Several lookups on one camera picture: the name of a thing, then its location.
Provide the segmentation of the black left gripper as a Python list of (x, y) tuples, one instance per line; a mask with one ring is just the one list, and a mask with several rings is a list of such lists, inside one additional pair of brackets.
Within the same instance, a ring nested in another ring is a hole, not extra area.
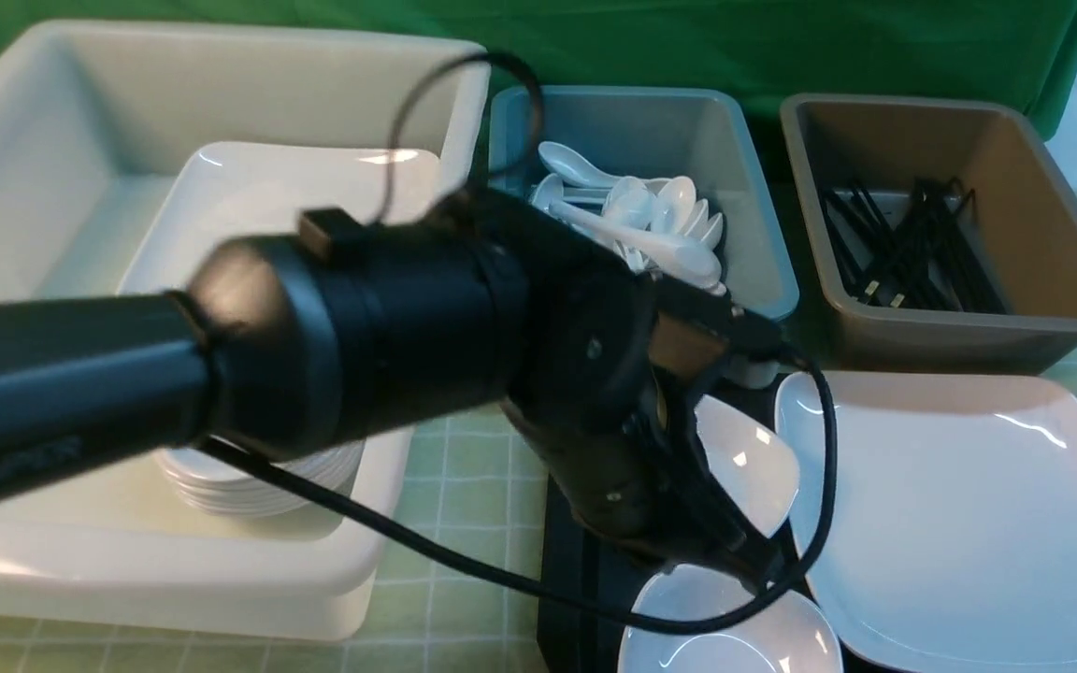
[(642, 566), (694, 564), (763, 591), (785, 559), (713, 476), (693, 409), (719, 380), (761, 389), (772, 375), (740, 356), (688, 378), (646, 356), (581, 357), (528, 367), (503, 409), (586, 531)]

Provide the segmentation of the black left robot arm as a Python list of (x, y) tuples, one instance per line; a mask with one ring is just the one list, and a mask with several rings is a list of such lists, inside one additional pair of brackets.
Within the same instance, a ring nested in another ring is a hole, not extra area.
[(311, 210), (230, 239), (183, 291), (0, 303), (0, 501), (192, 444), (474, 578), (538, 595), (286, 461), (501, 402), (581, 519), (662, 569), (794, 583), (727, 497), (697, 402), (735, 364), (795, 363), (778, 325), (653, 274), (493, 190), (414, 224)]

